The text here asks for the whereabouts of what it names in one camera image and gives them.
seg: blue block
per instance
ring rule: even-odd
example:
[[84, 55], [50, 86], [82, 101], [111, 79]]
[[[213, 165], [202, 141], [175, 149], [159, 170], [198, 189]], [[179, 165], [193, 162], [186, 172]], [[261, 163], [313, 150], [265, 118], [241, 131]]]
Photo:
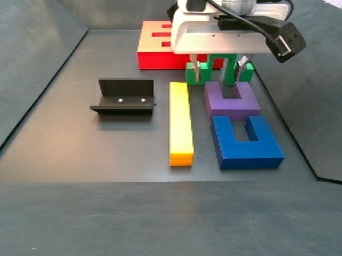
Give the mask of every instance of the blue block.
[[237, 141], [227, 116], [213, 116], [211, 133], [221, 170], [278, 168], [285, 156], [266, 119], [250, 116], [246, 122], [250, 141]]

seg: black bracket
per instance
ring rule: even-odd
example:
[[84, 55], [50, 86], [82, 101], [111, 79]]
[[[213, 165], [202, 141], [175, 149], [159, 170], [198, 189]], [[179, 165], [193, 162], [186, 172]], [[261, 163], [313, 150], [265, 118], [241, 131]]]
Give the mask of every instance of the black bracket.
[[90, 108], [100, 114], [153, 114], [154, 80], [151, 79], [99, 79], [102, 100]]

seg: rectangular hole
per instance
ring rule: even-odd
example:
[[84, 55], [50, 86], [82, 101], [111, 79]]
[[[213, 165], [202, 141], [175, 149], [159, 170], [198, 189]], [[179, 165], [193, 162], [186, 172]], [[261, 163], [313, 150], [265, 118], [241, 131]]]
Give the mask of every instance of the rectangular hole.
[[171, 42], [162, 42], [162, 47], [171, 47]]
[[173, 28], [173, 24], [163, 24], [162, 28]]
[[153, 37], [171, 37], [171, 32], [154, 32]]

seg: toy block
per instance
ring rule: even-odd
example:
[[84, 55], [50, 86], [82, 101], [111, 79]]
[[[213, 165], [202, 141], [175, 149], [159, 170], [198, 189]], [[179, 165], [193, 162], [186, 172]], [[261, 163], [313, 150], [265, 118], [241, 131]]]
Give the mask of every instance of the toy block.
[[227, 59], [229, 63], [226, 66], [226, 71], [225, 71], [225, 84], [226, 85], [234, 85], [235, 83], [235, 62], [237, 62], [237, 54], [210, 54], [209, 55], [209, 60], [205, 63], [201, 63], [201, 80], [197, 81], [195, 79], [195, 72], [191, 71], [191, 68], [189, 70], [189, 67], [193, 67], [193, 63], [189, 62], [187, 64], [187, 76], [186, 76], [186, 81], [190, 85], [205, 85], [207, 81], [211, 80], [211, 75], [213, 75], [213, 69], [214, 69], [214, 63], [217, 60], [225, 60]]
[[194, 159], [189, 90], [186, 83], [170, 83], [170, 166], [191, 166]]
[[[237, 65], [235, 65], [235, 80], [237, 80], [238, 68], [239, 68], [239, 64], [237, 62]], [[246, 68], [242, 71], [241, 77], [239, 77], [239, 79], [237, 81], [239, 81], [239, 82], [249, 82], [250, 83], [253, 75], [254, 75], [254, 66], [253, 66], [251, 63], [247, 63]]]
[[285, 156], [262, 116], [249, 117], [246, 132], [250, 141], [237, 141], [230, 118], [213, 117], [211, 133], [221, 170], [278, 168]]
[[234, 85], [235, 84], [235, 77], [234, 77], [234, 70], [235, 70], [235, 63], [237, 63], [237, 54], [210, 54], [209, 56], [209, 66], [214, 67], [214, 61], [217, 59], [227, 59], [229, 63], [226, 65], [226, 71], [225, 71], [225, 84], [226, 85]]
[[[139, 69], [186, 69], [190, 61], [189, 54], [175, 54], [171, 49], [170, 21], [145, 21], [136, 50]], [[207, 61], [207, 55], [199, 54], [198, 60]], [[223, 66], [223, 60], [218, 59], [214, 68]]]
[[191, 62], [187, 63], [186, 70], [186, 81], [190, 85], [203, 85], [206, 81], [211, 79], [211, 69], [209, 69], [209, 63], [201, 63], [201, 77], [199, 81], [197, 81], [197, 72], [194, 70], [194, 64]]
[[247, 82], [237, 82], [234, 98], [222, 96], [218, 82], [207, 82], [205, 100], [209, 116], [229, 116], [231, 120], [247, 120], [249, 116], [259, 115], [261, 106]]

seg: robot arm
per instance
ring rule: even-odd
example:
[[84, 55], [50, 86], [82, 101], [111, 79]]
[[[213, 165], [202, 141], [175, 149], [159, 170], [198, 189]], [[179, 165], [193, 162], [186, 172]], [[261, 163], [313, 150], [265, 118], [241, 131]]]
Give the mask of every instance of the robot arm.
[[171, 32], [174, 52], [253, 54], [271, 51], [279, 62], [287, 61], [306, 43], [294, 24], [285, 22], [289, 4], [278, 2], [178, 0]]

